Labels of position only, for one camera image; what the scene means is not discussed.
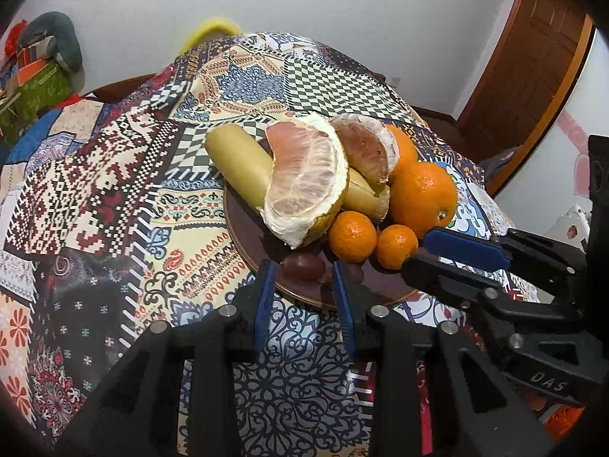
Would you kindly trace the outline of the small mandarin orange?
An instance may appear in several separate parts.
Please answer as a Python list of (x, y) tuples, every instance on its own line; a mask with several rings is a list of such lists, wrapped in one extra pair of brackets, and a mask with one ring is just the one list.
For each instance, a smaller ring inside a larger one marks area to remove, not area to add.
[(367, 260), (377, 246), (377, 230), (367, 215), (342, 211), (328, 231), (328, 246), (339, 259), (349, 263)]
[(378, 235), (376, 259), (385, 269), (400, 270), (417, 251), (417, 235), (406, 225), (390, 225)]

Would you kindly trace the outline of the large orange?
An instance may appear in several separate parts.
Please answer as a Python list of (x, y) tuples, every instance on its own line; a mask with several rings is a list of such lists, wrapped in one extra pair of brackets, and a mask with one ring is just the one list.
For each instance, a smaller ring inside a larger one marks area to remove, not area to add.
[(408, 164), (390, 189), (389, 214), (422, 240), (430, 229), (447, 227), (458, 203), (456, 186), (448, 172), (430, 162)]
[(389, 176), (389, 184), (392, 185), (394, 180), (411, 164), (414, 164), (418, 161), (418, 153), (416, 147), (414, 146), (411, 138), (406, 135), (403, 130), (397, 128), (393, 125), (386, 125), (386, 127), (391, 131), (395, 140), (397, 142), (397, 146), (400, 150), (400, 159), (397, 161), (396, 166)]

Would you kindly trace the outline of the peeled pomelo segment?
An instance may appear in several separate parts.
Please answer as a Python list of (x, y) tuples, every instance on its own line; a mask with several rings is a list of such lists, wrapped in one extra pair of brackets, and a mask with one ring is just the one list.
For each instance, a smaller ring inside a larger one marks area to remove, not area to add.
[(397, 163), (400, 148), (393, 133), (379, 120), (342, 113), (330, 120), (344, 147), (349, 164), (373, 184), (386, 184)]

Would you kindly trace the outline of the large pomelo wedge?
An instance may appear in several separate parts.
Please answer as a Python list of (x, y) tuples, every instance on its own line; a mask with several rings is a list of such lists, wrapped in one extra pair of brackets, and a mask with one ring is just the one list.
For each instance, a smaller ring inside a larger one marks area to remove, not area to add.
[(295, 250), (325, 233), (349, 187), (342, 141), (317, 113), (276, 122), (266, 129), (271, 180), (261, 215), (274, 236)]

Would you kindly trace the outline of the orange yellow blanket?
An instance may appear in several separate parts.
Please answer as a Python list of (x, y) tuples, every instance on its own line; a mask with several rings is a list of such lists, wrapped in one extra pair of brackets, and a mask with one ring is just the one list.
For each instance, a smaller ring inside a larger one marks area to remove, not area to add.
[(584, 407), (555, 402), (522, 386), (517, 386), (516, 391), (555, 443), (568, 435), (585, 411)]

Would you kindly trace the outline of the dark purple plate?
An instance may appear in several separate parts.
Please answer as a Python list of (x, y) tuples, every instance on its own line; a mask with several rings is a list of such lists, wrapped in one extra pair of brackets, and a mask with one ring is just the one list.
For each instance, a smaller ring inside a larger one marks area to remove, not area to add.
[[(325, 237), (292, 251), (266, 228), (260, 215), (230, 185), (224, 188), (223, 202), (228, 232), (239, 256), (252, 271), (264, 260), (274, 261), (278, 265), (276, 289), (283, 296), (327, 310), (335, 306), (332, 296), (335, 255)], [(398, 272), (381, 267), (375, 256), (351, 264), (349, 269), (352, 278), (370, 288), (385, 305), (414, 300), (419, 294)]]

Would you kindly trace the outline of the brown wooden door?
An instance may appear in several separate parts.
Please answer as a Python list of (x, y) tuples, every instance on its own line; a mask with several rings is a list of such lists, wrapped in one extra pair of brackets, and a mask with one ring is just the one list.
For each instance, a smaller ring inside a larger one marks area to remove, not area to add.
[(514, 0), (478, 85), (457, 119), (475, 160), (513, 150), (487, 192), (499, 194), (549, 132), (579, 79), (595, 25), (578, 0)]

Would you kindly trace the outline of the patchwork patterned tablecloth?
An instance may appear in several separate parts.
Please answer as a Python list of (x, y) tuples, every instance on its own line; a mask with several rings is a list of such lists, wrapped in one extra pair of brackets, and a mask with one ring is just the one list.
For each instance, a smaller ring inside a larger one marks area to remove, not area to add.
[(152, 322), (193, 323), (252, 282), (206, 132), (235, 123), (262, 139), (307, 109), (378, 113), (452, 176), (453, 230), (511, 227), (478, 165), (367, 67), (310, 38), (217, 39), (122, 101), (51, 110), (1, 172), (1, 381), (43, 448)]

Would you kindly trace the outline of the green storage box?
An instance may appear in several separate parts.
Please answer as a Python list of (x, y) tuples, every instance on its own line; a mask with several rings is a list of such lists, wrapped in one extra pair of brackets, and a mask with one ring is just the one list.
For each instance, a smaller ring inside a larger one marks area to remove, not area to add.
[(33, 123), (72, 93), (69, 74), (55, 63), (46, 64), (1, 103), (3, 141), (12, 147)]

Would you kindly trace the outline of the yellow fuzzy cushion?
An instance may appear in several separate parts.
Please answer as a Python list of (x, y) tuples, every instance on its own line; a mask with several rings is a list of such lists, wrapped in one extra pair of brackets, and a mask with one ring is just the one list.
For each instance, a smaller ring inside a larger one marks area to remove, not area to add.
[(180, 48), (179, 55), (189, 52), (203, 42), (218, 37), (230, 37), (242, 34), (242, 28), (236, 23), (221, 17), (212, 17), (203, 21), (192, 31)]

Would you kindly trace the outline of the teal plush toy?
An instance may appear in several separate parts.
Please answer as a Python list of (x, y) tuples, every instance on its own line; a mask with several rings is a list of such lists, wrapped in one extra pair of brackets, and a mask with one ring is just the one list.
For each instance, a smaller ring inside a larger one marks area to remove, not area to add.
[(18, 38), (19, 50), (41, 48), (40, 58), (52, 58), (69, 73), (78, 73), (83, 65), (80, 43), (70, 17), (59, 11), (42, 13), (27, 23)]

